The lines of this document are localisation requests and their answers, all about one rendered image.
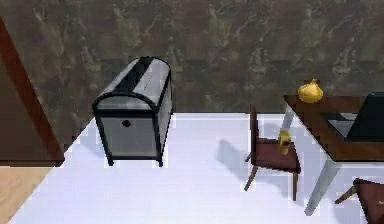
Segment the dark brown table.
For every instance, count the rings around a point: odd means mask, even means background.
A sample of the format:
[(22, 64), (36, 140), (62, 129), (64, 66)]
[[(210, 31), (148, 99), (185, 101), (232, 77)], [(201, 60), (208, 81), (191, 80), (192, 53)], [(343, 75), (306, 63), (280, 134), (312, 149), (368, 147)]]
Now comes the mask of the dark brown table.
[(322, 118), (322, 112), (358, 112), (362, 96), (324, 96), (314, 104), (302, 102), (297, 95), (284, 95), (287, 103), (282, 130), (289, 130), (295, 116), (311, 133), (327, 158), (311, 193), (304, 213), (311, 216), (334, 177), (345, 164), (384, 165), (384, 143), (346, 142)]

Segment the dark brown wooden door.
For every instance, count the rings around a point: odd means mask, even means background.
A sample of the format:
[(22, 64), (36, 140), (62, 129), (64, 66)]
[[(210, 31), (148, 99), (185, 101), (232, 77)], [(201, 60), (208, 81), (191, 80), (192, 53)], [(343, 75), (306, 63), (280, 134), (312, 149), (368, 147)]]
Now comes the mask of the dark brown wooden door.
[(0, 166), (58, 167), (64, 160), (0, 16)]

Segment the black open laptop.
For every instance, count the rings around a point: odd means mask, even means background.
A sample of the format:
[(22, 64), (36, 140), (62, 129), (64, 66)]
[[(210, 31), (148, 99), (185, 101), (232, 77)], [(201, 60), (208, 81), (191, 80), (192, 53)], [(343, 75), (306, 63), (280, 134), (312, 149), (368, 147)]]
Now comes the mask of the black open laptop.
[(321, 116), (344, 141), (384, 142), (384, 92), (371, 92), (358, 113), (323, 112)]

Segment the yellow round vase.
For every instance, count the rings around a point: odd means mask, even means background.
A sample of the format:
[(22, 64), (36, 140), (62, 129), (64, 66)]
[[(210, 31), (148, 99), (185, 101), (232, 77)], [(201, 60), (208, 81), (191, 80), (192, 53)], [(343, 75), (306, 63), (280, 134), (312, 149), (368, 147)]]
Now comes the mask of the yellow round vase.
[(316, 103), (323, 97), (323, 90), (317, 84), (317, 80), (313, 79), (298, 88), (298, 96), (305, 103)]

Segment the dark red wooden chair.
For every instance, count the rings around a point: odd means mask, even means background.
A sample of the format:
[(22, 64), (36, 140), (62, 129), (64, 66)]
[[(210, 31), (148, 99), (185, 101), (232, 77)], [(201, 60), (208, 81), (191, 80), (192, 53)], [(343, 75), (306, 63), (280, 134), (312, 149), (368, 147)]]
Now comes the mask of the dark red wooden chair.
[(359, 199), (367, 224), (384, 224), (384, 183), (356, 178), (352, 186), (335, 200), (335, 204), (342, 203), (353, 194)]
[(250, 105), (250, 139), (250, 153), (245, 161), (251, 162), (252, 170), (244, 190), (247, 191), (249, 189), (259, 168), (287, 172), (292, 174), (292, 200), (296, 201), (301, 165), (295, 144), (291, 141), (288, 153), (283, 155), (279, 151), (278, 138), (268, 139), (260, 137), (257, 112), (254, 105)]

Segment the small yellow object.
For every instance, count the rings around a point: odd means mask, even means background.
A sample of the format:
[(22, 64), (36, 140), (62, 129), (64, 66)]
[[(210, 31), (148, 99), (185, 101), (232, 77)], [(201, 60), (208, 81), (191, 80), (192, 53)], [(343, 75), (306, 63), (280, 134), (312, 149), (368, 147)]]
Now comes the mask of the small yellow object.
[(291, 136), (288, 130), (281, 130), (278, 136), (279, 151), (286, 155), (291, 146)]

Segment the grey black-framed bin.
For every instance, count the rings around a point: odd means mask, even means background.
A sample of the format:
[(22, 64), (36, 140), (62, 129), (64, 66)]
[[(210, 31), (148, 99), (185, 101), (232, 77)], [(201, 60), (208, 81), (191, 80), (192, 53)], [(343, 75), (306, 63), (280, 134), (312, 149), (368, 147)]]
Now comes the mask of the grey black-framed bin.
[(170, 66), (157, 57), (134, 59), (92, 109), (110, 165), (116, 160), (162, 163), (173, 114)]

